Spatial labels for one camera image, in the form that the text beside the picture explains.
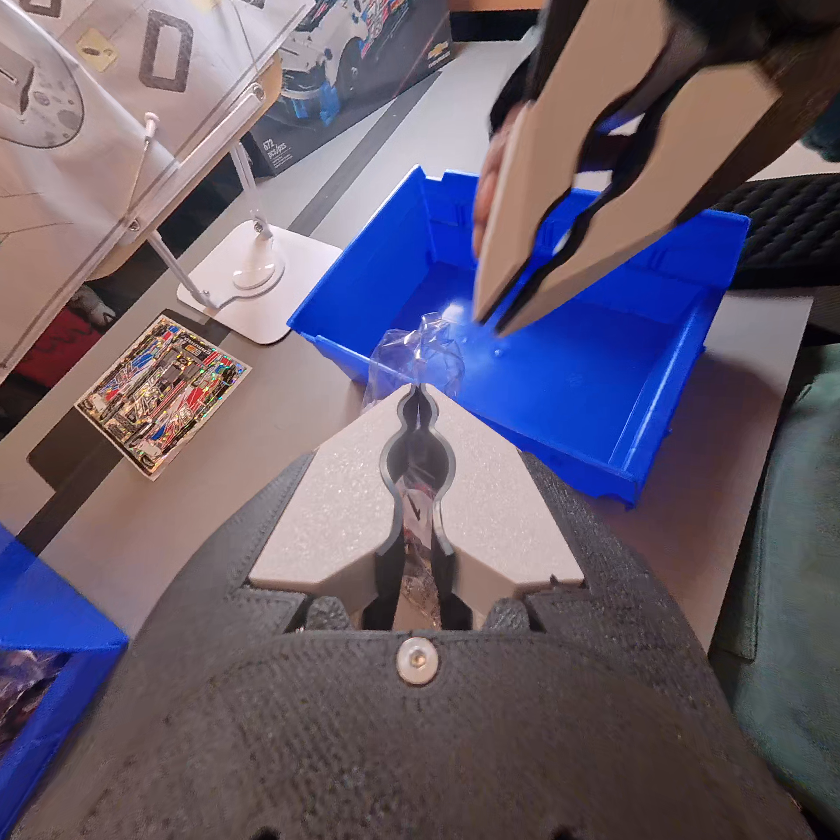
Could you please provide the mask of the red felt bag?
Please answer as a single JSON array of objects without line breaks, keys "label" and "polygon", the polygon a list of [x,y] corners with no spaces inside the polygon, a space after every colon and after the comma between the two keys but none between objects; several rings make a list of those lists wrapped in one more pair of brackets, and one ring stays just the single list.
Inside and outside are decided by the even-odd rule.
[{"label": "red felt bag", "polygon": [[64,307],[14,368],[45,388],[54,387],[100,340],[102,333],[76,311]]}]

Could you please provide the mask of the lego instruction booklet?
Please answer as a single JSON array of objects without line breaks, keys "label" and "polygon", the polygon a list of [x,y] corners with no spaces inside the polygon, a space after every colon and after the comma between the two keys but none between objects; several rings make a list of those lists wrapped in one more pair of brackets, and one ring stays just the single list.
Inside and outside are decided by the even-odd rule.
[{"label": "lego instruction booklet", "polygon": [[1,375],[254,124],[313,2],[1,2]]}]

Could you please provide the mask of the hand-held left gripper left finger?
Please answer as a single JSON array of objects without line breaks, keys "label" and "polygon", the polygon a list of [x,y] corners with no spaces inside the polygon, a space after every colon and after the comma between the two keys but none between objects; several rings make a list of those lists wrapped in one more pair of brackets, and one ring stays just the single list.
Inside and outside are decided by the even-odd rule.
[{"label": "hand-held left gripper left finger", "polygon": [[253,588],[333,596],[365,629],[392,629],[406,561],[398,485],[417,417],[417,387],[405,385],[318,448],[248,574]]}]

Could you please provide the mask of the blue plastic bin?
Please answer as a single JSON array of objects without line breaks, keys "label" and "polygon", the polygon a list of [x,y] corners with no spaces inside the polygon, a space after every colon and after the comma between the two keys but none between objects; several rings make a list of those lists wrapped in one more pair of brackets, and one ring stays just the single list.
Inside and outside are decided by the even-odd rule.
[{"label": "blue plastic bin", "polygon": [[634,506],[729,289],[749,219],[709,210],[505,339],[471,320],[478,176],[419,166],[289,325],[365,384],[387,333],[439,321],[457,350],[427,375],[584,494]]},{"label": "blue plastic bin", "polygon": [[1,651],[71,654],[1,758],[2,838],[10,834],[128,642],[120,628],[1,528]]}]

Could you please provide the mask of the lego set box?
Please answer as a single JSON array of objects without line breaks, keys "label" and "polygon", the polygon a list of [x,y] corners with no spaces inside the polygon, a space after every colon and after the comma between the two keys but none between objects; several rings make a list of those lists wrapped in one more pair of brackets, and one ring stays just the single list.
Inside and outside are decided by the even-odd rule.
[{"label": "lego set box", "polygon": [[316,2],[279,49],[280,95],[244,139],[253,173],[289,169],[444,67],[447,1]]}]

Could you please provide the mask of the person's green sweatshirt torso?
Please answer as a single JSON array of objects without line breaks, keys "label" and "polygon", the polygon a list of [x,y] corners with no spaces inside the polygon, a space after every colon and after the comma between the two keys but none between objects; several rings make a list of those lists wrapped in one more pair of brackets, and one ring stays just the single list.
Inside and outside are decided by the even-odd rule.
[{"label": "person's green sweatshirt torso", "polygon": [[753,747],[838,838],[838,343],[794,365],[708,656]]}]

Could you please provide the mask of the pile of clear lego bags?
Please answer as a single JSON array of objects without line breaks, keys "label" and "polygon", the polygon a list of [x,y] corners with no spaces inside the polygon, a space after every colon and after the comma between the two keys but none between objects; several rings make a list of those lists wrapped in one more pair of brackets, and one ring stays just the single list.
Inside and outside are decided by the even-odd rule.
[{"label": "pile of clear lego bags", "polygon": [[70,658],[67,652],[1,651],[2,758]]}]

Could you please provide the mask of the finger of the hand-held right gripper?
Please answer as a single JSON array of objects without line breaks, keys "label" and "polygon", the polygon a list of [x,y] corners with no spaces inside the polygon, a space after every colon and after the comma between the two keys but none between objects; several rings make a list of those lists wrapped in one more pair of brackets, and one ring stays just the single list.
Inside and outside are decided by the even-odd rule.
[{"label": "finger of the hand-held right gripper", "polygon": [[679,224],[700,189],[777,102],[758,62],[699,70],[638,127],[629,175],[570,229],[563,247],[536,268],[496,333],[506,338],[542,319],[653,245]]},{"label": "finger of the hand-held right gripper", "polygon": [[481,225],[474,320],[485,323],[526,268],[539,228],[574,184],[587,136],[636,89],[668,42],[665,2],[547,2],[525,103],[504,144]]}]

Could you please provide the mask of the holographic sticker sheet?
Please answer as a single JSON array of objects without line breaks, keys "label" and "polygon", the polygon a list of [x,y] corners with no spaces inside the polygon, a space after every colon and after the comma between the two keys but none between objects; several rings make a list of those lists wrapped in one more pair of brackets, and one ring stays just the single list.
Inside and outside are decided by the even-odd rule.
[{"label": "holographic sticker sheet", "polygon": [[142,476],[157,480],[250,371],[162,313],[75,408]]}]

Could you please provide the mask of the white book stand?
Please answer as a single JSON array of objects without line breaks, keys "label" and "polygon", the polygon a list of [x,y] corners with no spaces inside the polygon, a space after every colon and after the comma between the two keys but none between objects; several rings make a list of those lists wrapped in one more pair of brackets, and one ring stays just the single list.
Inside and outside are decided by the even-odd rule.
[{"label": "white book stand", "polygon": [[[159,191],[128,212],[121,238],[101,257],[90,278],[111,274],[141,245],[149,243],[178,279],[177,297],[247,340],[269,345],[290,331],[289,320],[342,249],[269,222],[242,137],[269,105],[265,71],[246,83],[221,122],[168,174]],[[222,157],[229,154],[248,200],[248,220],[234,227],[191,271],[183,269],[164,243],[161,222]]]}]

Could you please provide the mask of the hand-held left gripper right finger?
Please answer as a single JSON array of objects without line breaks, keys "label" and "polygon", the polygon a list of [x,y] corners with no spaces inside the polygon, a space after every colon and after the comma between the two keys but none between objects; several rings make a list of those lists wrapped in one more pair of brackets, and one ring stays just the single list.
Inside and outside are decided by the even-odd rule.
[{"label": "hand-held left gripper right finger", "polygon": [[500,599],[579,587],[584,573],[519,449],[434,386],[423,390],[450,464],[439,502],[449,590],[484,620]]}]

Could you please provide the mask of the small clear plastic bag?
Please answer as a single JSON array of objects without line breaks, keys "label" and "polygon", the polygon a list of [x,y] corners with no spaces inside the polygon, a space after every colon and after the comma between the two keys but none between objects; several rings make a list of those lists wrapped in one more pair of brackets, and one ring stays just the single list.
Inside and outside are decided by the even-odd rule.
[{"label": "small clear plastic bag", "polygon": [[[456,397],[465,373],[457,328],[440,312],[422,316],[413,331],[389,329],[374,348],[362,413],[404,385],[430,384]],[[395,624],[442,628],[439,597],[432,572],[432,502],[434,473],[427,445],[407,446],[406,466],[395,480],[403,509],[406,561]]]}]

